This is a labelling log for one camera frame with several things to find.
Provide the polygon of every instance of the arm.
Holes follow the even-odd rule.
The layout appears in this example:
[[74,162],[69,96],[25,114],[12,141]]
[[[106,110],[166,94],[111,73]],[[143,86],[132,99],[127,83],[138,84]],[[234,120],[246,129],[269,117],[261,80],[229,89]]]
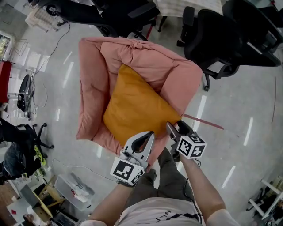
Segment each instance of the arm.
[[207,222],[209,216],[214,212],[226,209],[224,201],[194,160],[186,159],[181,155],[181,162],[186,170],[204,221]]
[[133,188],[117,185],[116,188],[95,208],[90,220],[102,221],[113,226],[122,214]]

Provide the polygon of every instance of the table leg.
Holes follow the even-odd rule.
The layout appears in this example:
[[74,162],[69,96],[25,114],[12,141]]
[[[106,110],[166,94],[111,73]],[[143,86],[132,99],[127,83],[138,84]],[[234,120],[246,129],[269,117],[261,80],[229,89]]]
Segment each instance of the table leg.
[[249,202],[253,205],[253,207],[260,213],[261,216],[264,215],[264,212],[262,209],[253,201],[252,199],[249,199]]
[[63,199],[61,199],[60,201],[57,201],[57,202],[55,202],[55,203],[52,203],[52,204],[48,205],[47,208],[50,208],[50,207],[52,207],[52,206],[55,206],[55,205],[57,205],[57,204],[59,204],[59,203],[61,203],[61,202],[64,202],[65,200],[66,200],[66,199],[63,198]]
[[277,193],[278,195],[281,193],[276,187],[274,187],[273,185],[271,185],[270,183],[268,183],[267,181],[265,181],[264,179],[261,179],[261,182],[268,186],[272,191],[274,191],[275,193]]
[[158,28],[158,32],[161,32],[161,27],[162,25],[164,24],[165,20],[167,19],[167,16],[163,16],[162,19],[161,19],[161,22],[159,24],[159,28]]

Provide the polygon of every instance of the red object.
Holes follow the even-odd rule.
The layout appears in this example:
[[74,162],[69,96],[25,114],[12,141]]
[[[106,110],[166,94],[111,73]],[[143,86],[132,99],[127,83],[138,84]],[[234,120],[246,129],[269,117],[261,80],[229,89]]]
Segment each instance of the red object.
[[71,191],[72,191],[72,193],[73,193],[73,195],[74,195],[74,197],[75,197],[75,194],[76,194],[75,191],[74,191],[73,189],[71,189]]
[[2,61],[0,63],[0,103],[8,102],[7,94],[11,68],[11,62]]
[[214,123],[211,123],[211,122],[208,122],[208,121],[199,119],[199,118],[195,118],[195,117],[190,116],[190,115],[187,115],[187,114],[184,114],[183,116],[184,116],[184,117],[187,117],[187,118],[190,118],[190,119],[193,119],[193,120],[196,120],[196,121],[199,121],[199,122],[202,122],[202,123],[207,124],[207,125],[214,126],[214,127],[218,128],[218,129],[224,130],[224,128],[223,128],[222,126],[220,126],[220,125],[216,125],[216,124],[214,124]]
[[151,31],[152,31],[152,28],[153,28],[153,26],[151,25],[150,28],[149,28],[149,31],[148,31],[147,34],[146,34],[146,39],[149,39],[150,33],[151,33]]

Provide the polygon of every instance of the white table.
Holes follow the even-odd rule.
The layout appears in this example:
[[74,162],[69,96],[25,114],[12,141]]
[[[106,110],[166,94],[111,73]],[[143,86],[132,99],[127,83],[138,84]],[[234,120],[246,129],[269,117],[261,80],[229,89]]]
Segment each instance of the white table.
[[210,9],[222,15],[220,0],[153,0],[161,16],[183,17],[186,6],[195,8],[197,14],[202,9]]
[[16,200],[12,204],[7,206],[8,211],[11,216],[15,219],[17,223],[23,221],[23,215],[27,214],[27,208],[29,207],[29,203],[23,198]]
[[252,199],[249,199],[249,202],[254,206],[254,208],[259,212],[259,214],[262,216],[262,220],[267,218],[270,214],[270,212],[273,210],[273,208],[277,205],[277,203],[283,199],[283,192],[278,190],[276,187],[274,187],[273,185],[271,185],[270,183],[268,183],[265,180],[261,180],[261,182],[263,184],[265,184],[266,186],[268,186],[272,191],[274,191],[278,196],[275,199],[275,201],[273,202],[273,204],[269,207],[269,209],[264,213],[262,211],[262,209],[255,203],[255,201],[253,201]]

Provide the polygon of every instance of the gray pants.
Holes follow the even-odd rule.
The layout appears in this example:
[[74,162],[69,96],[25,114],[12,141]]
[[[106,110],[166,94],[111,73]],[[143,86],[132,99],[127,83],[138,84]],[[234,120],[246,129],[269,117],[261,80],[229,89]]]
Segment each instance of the gray pants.
[[[166,148],[158,157],[158,163],[160,166],[159,188],[153,187],[156,173],[155,170],[151,169],[138,180],[126,203],[125,209],[142,200],[153,197],[172,198],[190,202],[194,200],[193,192],[187,179],[179,173],[171,154]],[[185,183],[187,183],[185,191],[187,196],[184,194]]]

